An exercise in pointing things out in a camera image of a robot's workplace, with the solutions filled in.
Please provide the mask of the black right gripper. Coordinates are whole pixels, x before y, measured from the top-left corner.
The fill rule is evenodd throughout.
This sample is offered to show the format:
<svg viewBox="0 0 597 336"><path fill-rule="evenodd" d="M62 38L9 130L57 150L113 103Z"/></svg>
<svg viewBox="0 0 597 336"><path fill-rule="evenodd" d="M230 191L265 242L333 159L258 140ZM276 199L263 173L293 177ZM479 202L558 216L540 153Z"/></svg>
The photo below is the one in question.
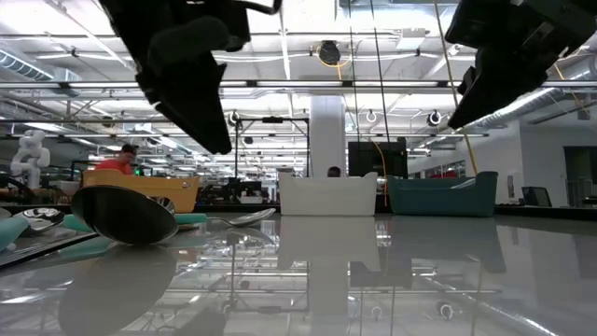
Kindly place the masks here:
<svg viewBox="0 0 597 336"><path fill-rule="evenodd" d="M477 53L448 125L464 127L533 91L595 32L597 0L461 0L445 37Z"/></svg>

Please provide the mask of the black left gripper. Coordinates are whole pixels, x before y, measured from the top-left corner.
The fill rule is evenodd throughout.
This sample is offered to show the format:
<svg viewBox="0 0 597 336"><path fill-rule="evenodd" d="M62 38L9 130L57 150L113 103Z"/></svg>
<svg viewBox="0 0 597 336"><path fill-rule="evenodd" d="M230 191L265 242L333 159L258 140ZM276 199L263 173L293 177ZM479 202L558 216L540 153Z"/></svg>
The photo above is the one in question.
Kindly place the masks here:
<svg viewBox="0 0 597 336"><path fill-rule="evenodd" d="M215 50L250 40L241 0L100 0L136 65L149 103L211 154L232 150L219 97L226 70Z"/></svg>

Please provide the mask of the green handled silver spoon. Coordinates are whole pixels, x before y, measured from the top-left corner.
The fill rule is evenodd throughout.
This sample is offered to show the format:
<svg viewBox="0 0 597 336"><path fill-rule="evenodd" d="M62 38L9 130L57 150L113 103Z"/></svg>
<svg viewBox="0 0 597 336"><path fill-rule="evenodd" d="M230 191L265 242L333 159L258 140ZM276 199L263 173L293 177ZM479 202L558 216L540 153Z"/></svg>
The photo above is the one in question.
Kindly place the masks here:
<svg viewBox="0 0 597 336"><path fill-rule="evenodd" d="M37 207L0 219L0 252L13 248L22 236L37 236L61 225L64 216L55 208Z"/></svg>
<svg viewBox="0 0 597 336"><path fill-rule="evenodd" d="M222 217L208 217L205 214L200 213L188 213L188 214L175 214L174 219L179 225L179 230L191 230L196 228L199 224L206 223L208 221L222 221L230 227L243 228L248 227L252 224L258 223L261 220L269 218L275 213L274 208L258 211L255 213L247 214L241 217L235 217L232 219L224 219ZM74 215L65 215L63 218L62 225L69 230L79 232L92 232L84 222L77 219Z"/></svg>

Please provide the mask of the orange plastic bin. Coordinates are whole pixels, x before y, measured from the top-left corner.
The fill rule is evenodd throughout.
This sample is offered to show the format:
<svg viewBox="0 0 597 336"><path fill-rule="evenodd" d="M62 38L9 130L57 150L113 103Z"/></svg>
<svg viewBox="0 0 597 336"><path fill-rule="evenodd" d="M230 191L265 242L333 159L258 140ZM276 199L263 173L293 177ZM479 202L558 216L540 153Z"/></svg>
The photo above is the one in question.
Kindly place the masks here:
<svg viewBox="0 0 597 336"><path fill-rule="evenodd" d="M200 186L199 177L169 178L124 175L119 170L92 170L83 174L83 186L107 185L132 189L148 197L165 197L176 213L192 213Z"/></svg>

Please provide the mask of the long ceiling light strip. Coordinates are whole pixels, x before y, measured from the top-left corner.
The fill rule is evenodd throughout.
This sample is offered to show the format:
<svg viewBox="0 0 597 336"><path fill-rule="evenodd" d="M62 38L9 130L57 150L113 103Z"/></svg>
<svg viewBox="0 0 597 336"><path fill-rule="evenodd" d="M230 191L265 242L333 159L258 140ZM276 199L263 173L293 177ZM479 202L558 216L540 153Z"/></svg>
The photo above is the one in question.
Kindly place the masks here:
<svg viewBox="0 0 597 336"><path fill-rule="evenodd" d="M461 81L448 80L224 80L220 83L223 88L448 88L451 84L458 87ZM72 82L0 82L0 90L49 90L49 89L138 89L134 81L72 81Z"/></svg>

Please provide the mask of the black office chair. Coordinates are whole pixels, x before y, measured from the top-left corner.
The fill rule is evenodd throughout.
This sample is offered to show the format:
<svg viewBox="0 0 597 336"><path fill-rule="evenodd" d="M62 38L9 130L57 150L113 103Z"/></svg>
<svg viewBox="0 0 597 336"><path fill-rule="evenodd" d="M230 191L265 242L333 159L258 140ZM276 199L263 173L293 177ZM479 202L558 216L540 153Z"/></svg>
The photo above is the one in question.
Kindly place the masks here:
<svg viewBox="0 0 597 336"><path fill-rule="evenodd" d="M543 187L522 187L524 203L528 206L551 207L548 190Z"/></svg>

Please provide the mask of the teal plastic bin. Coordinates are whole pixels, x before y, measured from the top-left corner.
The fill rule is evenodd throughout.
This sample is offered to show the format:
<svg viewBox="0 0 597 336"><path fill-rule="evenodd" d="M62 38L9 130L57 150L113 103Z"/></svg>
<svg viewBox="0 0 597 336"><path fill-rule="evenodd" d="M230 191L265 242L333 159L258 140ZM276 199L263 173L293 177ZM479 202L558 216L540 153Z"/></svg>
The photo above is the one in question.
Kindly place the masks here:
<svg viewBox="0 0 597 336"><path fill-rule="evenodd" d="M396 215L491 217L495 207L498 173L478 173L476 185L452 189L469 178L388 178L391 209Z"/></svg>

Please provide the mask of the white building column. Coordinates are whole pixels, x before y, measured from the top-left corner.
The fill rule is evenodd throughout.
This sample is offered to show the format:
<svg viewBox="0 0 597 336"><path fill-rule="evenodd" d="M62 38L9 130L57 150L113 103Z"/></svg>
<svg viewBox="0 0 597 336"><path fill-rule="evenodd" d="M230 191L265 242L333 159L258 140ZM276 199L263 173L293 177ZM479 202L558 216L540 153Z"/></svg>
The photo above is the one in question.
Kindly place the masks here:
<svg viewBox="0 0 597 336"><path fill-rule="evenodd" d="M326 177L330 167L346 166L345 106L340 96L311 97L310 150L312 176Z"/></svg>

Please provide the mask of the black monitor screen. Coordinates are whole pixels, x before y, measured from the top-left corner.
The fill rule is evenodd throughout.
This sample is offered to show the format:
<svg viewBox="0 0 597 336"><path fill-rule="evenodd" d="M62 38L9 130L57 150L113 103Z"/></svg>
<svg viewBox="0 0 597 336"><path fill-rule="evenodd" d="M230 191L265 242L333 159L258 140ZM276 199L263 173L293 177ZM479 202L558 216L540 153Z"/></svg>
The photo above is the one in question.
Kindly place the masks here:
<svg viewBox="0 0 597 336"><path fill-rule="evenodd" d="M408 177L408 151L404 138L395 142L349 142L348 174L363 176L370 172L378 175Z"/></svg>

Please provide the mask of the white plastic bin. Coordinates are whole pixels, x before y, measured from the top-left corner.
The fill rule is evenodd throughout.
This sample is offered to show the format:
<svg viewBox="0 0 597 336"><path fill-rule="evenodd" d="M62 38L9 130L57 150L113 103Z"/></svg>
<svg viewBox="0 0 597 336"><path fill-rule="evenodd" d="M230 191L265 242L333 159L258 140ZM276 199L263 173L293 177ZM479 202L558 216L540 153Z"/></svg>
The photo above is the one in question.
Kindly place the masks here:
<svg viewBox="0 0 597 336"><path fill-rule="evenodd" d="M378 174L363 177L294 177L279 175L284 216L356 216L375 213Z"/></svg>

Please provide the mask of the white robot figure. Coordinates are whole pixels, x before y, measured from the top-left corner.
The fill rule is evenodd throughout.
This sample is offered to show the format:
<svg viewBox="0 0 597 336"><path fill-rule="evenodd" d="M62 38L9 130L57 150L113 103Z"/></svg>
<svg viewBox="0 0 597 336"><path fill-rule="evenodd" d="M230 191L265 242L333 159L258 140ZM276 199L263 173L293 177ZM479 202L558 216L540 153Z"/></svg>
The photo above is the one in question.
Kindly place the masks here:
<svg viewBox="0 0 597 336"><path fill-rule="evenodd" d="M10 163L10 176L21 180L25 177L29 189L40 187L41 169L50 163L50 152L43 147L46 133L40 130L28 130L19 140L19 149Z"/></svg>

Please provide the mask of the silver ventilation duct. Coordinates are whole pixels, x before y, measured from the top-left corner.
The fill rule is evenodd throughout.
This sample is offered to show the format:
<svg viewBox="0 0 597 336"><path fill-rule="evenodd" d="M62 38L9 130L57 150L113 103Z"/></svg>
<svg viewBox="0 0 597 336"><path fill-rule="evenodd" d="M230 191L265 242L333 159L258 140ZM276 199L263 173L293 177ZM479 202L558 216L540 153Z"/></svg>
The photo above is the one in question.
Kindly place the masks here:
<svg viewBox="0 0 597 336"><path fill-rule="evenodd" d="M571 65L562 74L566 81L589 82L589 85L561 85L539 88L528 94L524 94L520 99L506 107L498 109L488 116L475 119L466 124L465 129L472 127L491 128L498 124L506 124L541 108L555 105L566 98L572 99L573 95L578 97L584 89L591 89L597 92L597 54L593 54L586 60Z"/></svg>
<svg viewBox="0 0 597 336"><path fill-rule="evenodd" d="M42 64L38 60L0 42L0 82L72 82L82 77L63 67Z"/></svg>

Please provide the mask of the black background station frame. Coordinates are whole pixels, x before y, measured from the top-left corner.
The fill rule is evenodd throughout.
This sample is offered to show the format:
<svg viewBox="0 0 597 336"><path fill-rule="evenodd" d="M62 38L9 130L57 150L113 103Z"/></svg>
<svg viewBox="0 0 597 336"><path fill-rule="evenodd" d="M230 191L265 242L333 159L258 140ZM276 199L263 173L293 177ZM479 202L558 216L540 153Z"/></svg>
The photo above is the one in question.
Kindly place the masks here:
<svg viewBox="0 0 597 336"><path fill-rule="evenodd" d="M230 191L237 198L259 196L263 184L275 184L280 173L309 176L312 171L309 122L308 118L239 117L231 135Z"/></svg>

